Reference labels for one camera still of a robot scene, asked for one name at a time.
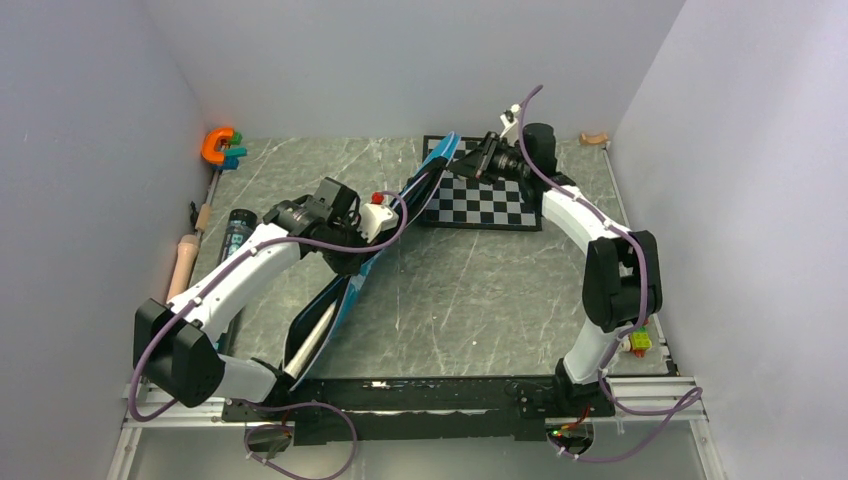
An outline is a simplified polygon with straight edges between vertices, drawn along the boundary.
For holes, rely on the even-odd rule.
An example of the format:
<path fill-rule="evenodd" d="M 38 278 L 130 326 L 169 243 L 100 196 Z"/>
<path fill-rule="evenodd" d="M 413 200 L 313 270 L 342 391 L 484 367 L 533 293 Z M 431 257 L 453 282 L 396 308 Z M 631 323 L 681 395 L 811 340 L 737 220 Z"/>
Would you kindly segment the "blue racket bag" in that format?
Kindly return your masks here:
<path fill-rule="evenodd" d="M 415 174 L 407 180 L 398 196 L 391 201 L 386 201 L 386 204 L 399 214 L 400 220 L 398 226 L 384 231 L 377 237 L 375 242 L 368 244 L 380 246 L 384 243 L 389 243 L 392 238 L 398 238 L 401 235 L 401 224 L 409 226 L 420 216 L 434 195 L 434 192 L 438 189 L 446 172 L 446 166 L 452 161 L 460 141 L 460 136 L 450 133 L 433 147 Z M 336 220 L 334 223 L 347 224 L 357 230 L 359 225 L 358 210 L 361 205 L 361 203 L 356 204 L 357 213 L 355 215 L 350 214 L 344 221 Z M 308 371 L 315 364 L 317 358 L 328 344 L 336 327 L 344 320 L 357 302 L 362 284 L 381 255 L 380 250 L 367 253 L 370 253 L 370 256 L 362 264 L 361 270 L 357 275 L 344 276 L 336 274 L 336 277 L 293 319 L 286 337 L 285 357 L 281 364 L 284 378 L 284 383 L 281 387 L 283 391 L 291 392 L 303 382 Z M 325 335 L 323 344 L 313 356 L 309 366 L 304 370 L 301 377 L 295 380 L 284 373 L 285 364 L 292 359 L 321 315 L 333 303 L 336 304 L 336 310 L 331 329 Z"/>

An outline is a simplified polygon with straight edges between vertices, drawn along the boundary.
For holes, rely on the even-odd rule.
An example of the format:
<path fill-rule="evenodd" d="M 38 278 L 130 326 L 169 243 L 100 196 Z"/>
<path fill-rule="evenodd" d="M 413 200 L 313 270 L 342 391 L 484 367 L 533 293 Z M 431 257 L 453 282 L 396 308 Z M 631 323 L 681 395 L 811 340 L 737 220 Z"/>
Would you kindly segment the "black shuttlecock tube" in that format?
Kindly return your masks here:
<path fill-rule="evenodd" d="M 232 256 L 253 234 L 258 224 L 258 216 L 248 209 L 233 209 L 227 217 L 226 228 L 217 263 L 221 264 Z"/>

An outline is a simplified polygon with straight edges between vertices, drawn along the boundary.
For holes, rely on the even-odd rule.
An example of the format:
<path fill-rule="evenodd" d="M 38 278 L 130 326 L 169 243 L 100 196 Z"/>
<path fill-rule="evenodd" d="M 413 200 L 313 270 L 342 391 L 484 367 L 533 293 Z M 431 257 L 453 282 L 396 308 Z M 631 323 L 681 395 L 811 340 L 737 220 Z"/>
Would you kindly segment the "blue badminton racket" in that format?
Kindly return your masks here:
<path fill-rule="evenodd" d="M 284 373 L 288 376 L 299 379 L 304 370 L 309 366 L 313 356 L 323 344 L 324 337 L 331 329 L 336 310 L 336 304 L 333 303 L 327 307 L 324 313 L 319 318 L 314 328 L 310 331 L 301 346 L 297 349 L 291 360 L 287 361 L 284 368 Z"/>

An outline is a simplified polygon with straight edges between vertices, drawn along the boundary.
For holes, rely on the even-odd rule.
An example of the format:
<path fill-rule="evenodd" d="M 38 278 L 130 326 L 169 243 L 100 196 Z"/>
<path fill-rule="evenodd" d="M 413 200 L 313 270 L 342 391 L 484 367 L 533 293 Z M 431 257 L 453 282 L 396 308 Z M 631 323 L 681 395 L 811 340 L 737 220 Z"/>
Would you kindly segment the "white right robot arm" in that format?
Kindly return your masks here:
<path fill-rule="evenodd" d="M 642 324 L 662 305 L 655 237 L 633 232 L 590 202 L 573 180 L 558 171 L 552 126 L 531 123 L 513 142 L 495 132 L 452 162 L 449 171 L 490 184 L 518 184 L 534 213 L 564 232 L 585 255 L 582 305 L 586 320 L 557 367 L 563 377 L 551 388 L 557 411 L 574 415 L 590 399 L 626 330 Z"/>

